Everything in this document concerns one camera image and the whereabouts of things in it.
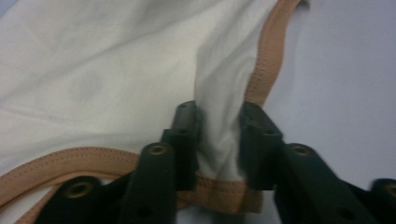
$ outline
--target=metal screw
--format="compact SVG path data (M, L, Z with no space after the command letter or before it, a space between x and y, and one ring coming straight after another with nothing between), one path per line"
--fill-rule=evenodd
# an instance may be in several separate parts
M293 147L292 149L300 156L308 156L310 154L309 150L304 147Z
M159 155L164 154L167 150L168 150L167 147L155 146L155 147L152 147L151 149L149 149L148 152L151 155L159 156Z

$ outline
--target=cloth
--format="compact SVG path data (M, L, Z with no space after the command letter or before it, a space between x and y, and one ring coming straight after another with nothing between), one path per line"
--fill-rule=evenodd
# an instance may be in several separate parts
M2 2L0 175L68 147L138 153L195 99L200 174L242 180L237 116L275 2Z

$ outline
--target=metal rivet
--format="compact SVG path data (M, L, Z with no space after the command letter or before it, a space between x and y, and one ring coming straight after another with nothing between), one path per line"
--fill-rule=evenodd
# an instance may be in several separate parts
M165 153L168 150L168 148L163 147L163 146L155 146L152 147L151 149L148 150L149 154L154 155L154 156L159 156Z
M299 154L300 156L308 156L309 155L309 150L304 148L304 147L293 147L292 148L295 153Z
M91 192L93 184L90 182L79 182L70 186L65 192L64 197L66 198L80 198Z
M396 197L396 184L388 184L385 188L391 196Z

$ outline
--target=screw hole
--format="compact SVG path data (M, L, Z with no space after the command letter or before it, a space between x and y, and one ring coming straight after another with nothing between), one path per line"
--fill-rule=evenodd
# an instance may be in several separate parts
M396 197L396 184L388 184L386 188L391 196Z
M337 208L337 213L344 219L347 220L353 220L355 218L355 215L353 215L353 213L346 208L343 207L339 207Z
M309 150L304 147L294 147L293 150L300 156L308 156Z
M91 192L93 185L90 182L80 182L70 186L65 192L66 198L81 198Z
M137 210L137 216L146 218L152 215L152 210L149 207L143 206Z
M158 156L158 155L162 155L163 153L165 153L166 150L167 150L166 147L163 147L163 146L155 146L155 147L152 147L148 152L149 152L149 154L151 154L151 155Z

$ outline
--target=garment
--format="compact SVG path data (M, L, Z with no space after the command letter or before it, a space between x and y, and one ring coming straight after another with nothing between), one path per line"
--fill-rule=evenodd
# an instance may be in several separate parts
M238 115L275 3L16 2L0 20L3 183L32 170L5 175L12 168L63 148L138 153L170 126L176 105L193 99L204 114L201 180L220 181L213 188L245 185L237 194L253 197L236 164ZM72 151L81 157L83 149ZM55 171L47 170L44 176Z

